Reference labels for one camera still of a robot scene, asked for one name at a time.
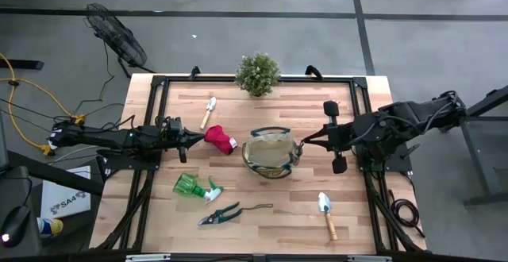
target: red glove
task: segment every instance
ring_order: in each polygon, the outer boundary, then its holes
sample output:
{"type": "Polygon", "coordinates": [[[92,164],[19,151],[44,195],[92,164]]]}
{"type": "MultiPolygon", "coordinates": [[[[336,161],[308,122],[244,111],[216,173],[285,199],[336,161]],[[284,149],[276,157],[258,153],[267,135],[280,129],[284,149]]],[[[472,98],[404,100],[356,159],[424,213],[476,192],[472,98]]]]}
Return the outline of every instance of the red glove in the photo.
{"type": "Polygon", "coordinates": [[[230,155],[233,149],[237,147],[237,142],[234,138],[224,134],[220,125],[208,128],[205,134],[205,142],[214,144],[215,147],[226,155],[230,155]]]}

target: green plant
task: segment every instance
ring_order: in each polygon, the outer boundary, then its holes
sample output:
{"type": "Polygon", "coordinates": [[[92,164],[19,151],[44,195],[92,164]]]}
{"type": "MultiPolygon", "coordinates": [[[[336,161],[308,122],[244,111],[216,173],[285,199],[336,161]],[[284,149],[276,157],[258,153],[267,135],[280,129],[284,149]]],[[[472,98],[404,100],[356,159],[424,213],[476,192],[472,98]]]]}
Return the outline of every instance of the green plant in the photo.
{"type": "Polygon", "coordinates": [[[243,56],[237,70],[237,85],[251,96],[271,93],[271,88],[279,85],[279,63],[267,53],[243,56]]]}

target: wooden handle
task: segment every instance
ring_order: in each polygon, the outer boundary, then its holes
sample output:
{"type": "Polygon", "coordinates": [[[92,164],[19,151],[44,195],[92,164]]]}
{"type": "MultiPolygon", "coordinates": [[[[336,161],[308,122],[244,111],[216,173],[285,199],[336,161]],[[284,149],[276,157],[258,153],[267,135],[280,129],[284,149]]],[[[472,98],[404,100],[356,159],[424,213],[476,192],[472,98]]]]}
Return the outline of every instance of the wooden handle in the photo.
{"type": "Polygon", "coordinates": [[[337,233],[335,232],[335,226],[333,225],[332,216],[329,212],[325,214],[326,216],[326,224],[328,225],[328,230],[330,231],[330,235],[332,236],[332,240],[337,240],[337,233]]]}
{"type": "Polygon", "coordinates": [[[205,114],[205,117],[203,118],[203,122],[201,123],[201,127],[199,127],[200,129],[204,129],[205,128],[205,125],[206,125],[206,122],[208,121],[208,117],[210,116],[210,111],[206,111],[206,114],[205,114]]]}

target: wooden tabletop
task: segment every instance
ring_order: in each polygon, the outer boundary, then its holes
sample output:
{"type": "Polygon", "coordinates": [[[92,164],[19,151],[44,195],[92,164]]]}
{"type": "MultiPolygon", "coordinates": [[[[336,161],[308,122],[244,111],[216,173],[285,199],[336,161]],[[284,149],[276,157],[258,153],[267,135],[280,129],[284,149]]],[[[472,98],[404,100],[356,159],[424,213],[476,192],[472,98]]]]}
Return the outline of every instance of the wooden tabletop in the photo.
{"type": "MultiPolygon", "coordinates": [[[[373,110],[392,103],[387,77],[368,76],[367,80],[373,110]]],[[[135,114],[134,124],[143,124],[151,81],[150,74],[133,75],[122,120],[135,114]]],[[[186,128],[198,132],[212,96],[217,98],[217,106],[207,127],[222,125],[240,146],[251,130],[273,125],[291,128],[295,139],[301,140],[328,121],[322,108],[327,100],[339,102],[338,123],[353,120],[348,85],[339,83],[284,83],[263,98],[250,98],[234,83],[171,83],[166,116],[181,117],[186,128]]],[[[160,91],[156,98],[154,117],[160,91]]],[[[334,175],[333,154],[307,144],[299,165],[289,177],[269,180],[244,166],[241,148],[226,156],[213,145],[200,141],[187,151],[186,164],[179,162],[175,150],[165,152],[152,188],[143,252],[375,253],[364,179],[357,170],[354,155],[344,154],[348,170],[334,175]],[[197,175],[202,187],[209,187],[207,179],[211,176],[225,191],[207,206],[202,198],[183,198],[172,192],[182,172],[197,175]],[[321,191],[332,202],[338,241],[329,239],[325,216],[318,210],[321,191]],[[273,203],[274,208],[244,211],[229,222],[198,226],[205,216],[235,202],[243,207],[273,203]]],[[[132,171],[125,170],[107,180],[90,247],[103,242],[125,213],[132,176],[132,171]]],[[[416,204],[411,185],[400,174],[388,173],[387,185],[396,198],[416,204]]],[[[136,221],[137,218],[131,229],[131,242],[136,221]]],[[[383,241],[388,245],[386,222],[383,218],[379,221],[383,241]]],[[[418,246],[425,248],[425,241],[415,229],[405,231],[418,246]]]]}

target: concrete floor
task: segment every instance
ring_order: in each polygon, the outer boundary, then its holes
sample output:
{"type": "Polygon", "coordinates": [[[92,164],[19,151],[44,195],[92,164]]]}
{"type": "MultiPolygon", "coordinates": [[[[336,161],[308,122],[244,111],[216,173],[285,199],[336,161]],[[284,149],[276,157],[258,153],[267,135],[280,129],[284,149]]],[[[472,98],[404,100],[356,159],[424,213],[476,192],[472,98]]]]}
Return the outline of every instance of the concrete floor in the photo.
{"type": "MultiPolygon", "coordinates": [[[[508,14],[508,0],[361,1],[365,13],[508,14]]],[[[352,0],[0,0],[0,5],[82,9],[89,2],[112,10],[354,12],[352,0]]],[[[108,78],[106,58],[102,42],[85,26],[83,17],[2,15],[0,19],[0,52],[13,59],[45,62],[42,71],[17,71],[18,77],[48,88],[69,109],[85,98],[97,98],[108,78]]],[[[356,20],[122,17],[121,21],[147,52],[147,67],[159,72],[190,72],[194,65],[205,73],[233,72],[242,55],[261,51],[274,56],[287,74],[302,73],[313,64],[323,74],[365,75],[356,20]]],[[[456,90],[471,105],[508,83],[508,22],[367,21],[366,26],[375,72],[388,76],[395,101],[425,101],[456,90]]],[[[104,102],[85,105],[83,111],[124,101],[129,81],[114,56],[110,71],[117,77],[107,87],[104,102]]],[[[9,90],[1,85],[0,97],[7,98],[9,90]]],[[[63,114],[30,86],[17,89],[15,102],[45,114],[63,114]]],[[[15,112],[51,127],[49,119],[15,112]]],[[[101,126],[120,114],[120,107],[112,107],[90,116],[87,124],[101,126]]],[[[39,143],[48,135],[19,124],[39,143]]],[[[11,150],[48,160],[13,131],[9,120],[4,125],[11,150]]],[[[429,249],[506,260],[508,204],[470,210],[462,206],[464,199],[481,195],[482,189],[461,132],[432,131],[411,143],[421,143],[411,160],[429,249]]]]}

